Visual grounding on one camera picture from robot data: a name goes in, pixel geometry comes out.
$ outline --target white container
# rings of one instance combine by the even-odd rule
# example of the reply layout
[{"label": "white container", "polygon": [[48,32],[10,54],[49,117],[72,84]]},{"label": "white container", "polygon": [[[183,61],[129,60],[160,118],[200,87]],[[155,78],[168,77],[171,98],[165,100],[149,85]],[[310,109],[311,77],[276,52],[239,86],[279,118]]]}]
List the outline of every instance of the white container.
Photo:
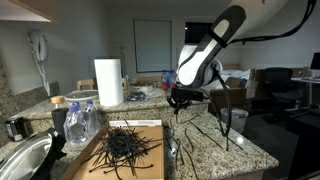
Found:
[{"label": "white container", "polygon": [[[224,123],[228,123],[228,110],[223,108],[220,110],[221,120]],[[239,133],[243,132],[244,126],[246,125],[248,112],[238,108],[232,108],[232,119],[231,119],[231,128],[236,130]]]},{"label": "white container", "polygon": [[94,60],[100,104],[118,105],[123,102],[120,59]]}]

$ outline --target cardboard box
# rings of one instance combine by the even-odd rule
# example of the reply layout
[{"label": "cardboard box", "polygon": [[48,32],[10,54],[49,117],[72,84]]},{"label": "cardboard box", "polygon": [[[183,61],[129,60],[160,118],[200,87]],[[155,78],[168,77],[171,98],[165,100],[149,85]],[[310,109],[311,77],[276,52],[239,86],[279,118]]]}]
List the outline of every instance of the cardboard box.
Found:
[{"label": "cardboard box", "polygon": [[[230,95],[231,106],[239,109],[246,109],[246,93],[247,90],[245,88],[241,88],[241,79],[229,77],[226,80],[226,85],[230,88],[228,89]],[[213,103],[216,107],[216,111],[220,113],[222,108],[227,107],[227,100],[224,94],[223,89],[212,89],[210,91],[210,97],[213,100]],[[212,104],[210,103],[208,106],[208,111],[213,115],[216,115]]]},{"label": "cardboard box", "polygon": [[[164,159],[163,159],[163,132],[161,120],[128,120],[130,126],[134,126],[135,132],[140,132],[139,136],[141,138],[146,137],[147,139],[152,138],[153,140],[161,139],[160,141],[154,141],[149,143],[149,147],[161,143],[160,146],[150,150],[148,155],[137,160],[136,166],[148,166],[153,165],[153,167],[148,169],[135,169],[137,173],[136,176],[132,176],[131,169],[126,167],[121,167],[118,169],[120,177],[124,180],[126,179],[164,179]],[[110,126],[126,126],[125,121],[112,121]],[[62,180],[95,180],[95,179],[108,179],[108,180],[118,180],[116,173],[110,172],[104,174],[103,171],[111,170],[112,168],[104,168],[100,170],[93,171],[89,173],[90,169],[93,169],[93,162],[96,157],[92,158],[90,161],[83,163],[90,155],[96,151],[101,145],[100,138],[106,134],[107,128],[110,126],[105,125],[98,134],[92,139],[92,141],[87,145],[87,147],[81,152],[81,154],[71,163],[67,171],[62,176]]]}]

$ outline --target monitor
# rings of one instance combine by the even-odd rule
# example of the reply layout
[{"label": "monitor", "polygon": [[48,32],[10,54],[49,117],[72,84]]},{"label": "monitor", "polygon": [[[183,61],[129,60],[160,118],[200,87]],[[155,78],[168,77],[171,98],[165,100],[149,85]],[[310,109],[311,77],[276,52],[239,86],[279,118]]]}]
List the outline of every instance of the monitor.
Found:
[{"label": "monitor", "polygon": [[310,70],[312,72],[312,76],[320,75],[320,52],[314,53],[310,65]]}]

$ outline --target plastic water bottle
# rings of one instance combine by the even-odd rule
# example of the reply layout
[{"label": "plastic water bottle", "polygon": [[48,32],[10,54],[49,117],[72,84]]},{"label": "plastic water bottle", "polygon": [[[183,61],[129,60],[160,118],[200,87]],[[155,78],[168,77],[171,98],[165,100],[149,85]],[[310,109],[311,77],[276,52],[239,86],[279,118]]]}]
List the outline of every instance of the plastic water bottle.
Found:
[{"label": "plastic water bottle", "polygon": [[87,125],[77,104],[70,107],[63,128],[67,142],[80,143],[87,140]]},{"label": "plastic water bottle", "polygon": [[87,101],[86,116],[88,122],[88,134],[93,137],[100,130],[100,121],[97,108],[93,105],[92,100]]},{"label": "plastic water bottle", "polygon": [[171,89],[176,86],[176,77],[174,75],[174,70],[169,71],[168,75],[168,88],[166,90],[166,96],[171,96]]},{"label": "plastic water bottle", "polygon": [[176,75],[174,74],[174,70],[170,70],[169,72],[169,88],[175,88],[176,87]]},{"label": "plastic water bottle", "polygon": [[162,70],[161,82],[162,89],[166,91],[168,89],[168,74],[166,70]]}]

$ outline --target black chair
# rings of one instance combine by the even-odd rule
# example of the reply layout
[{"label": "black chair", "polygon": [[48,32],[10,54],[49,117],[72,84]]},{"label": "black chair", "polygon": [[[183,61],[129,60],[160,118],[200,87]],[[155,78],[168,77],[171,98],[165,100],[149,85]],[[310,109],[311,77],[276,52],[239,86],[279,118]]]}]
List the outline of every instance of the black chair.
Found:
[{"label": "black chair", "polygon": [[287,117],[284,111],[288,106],[299,109],[303,95],[291,85],[292,70],[282,67],[272,67],[264,70],[264,89],[267,96],[273,100],[273,116],[265,116],[267,122],[277,122]]}]

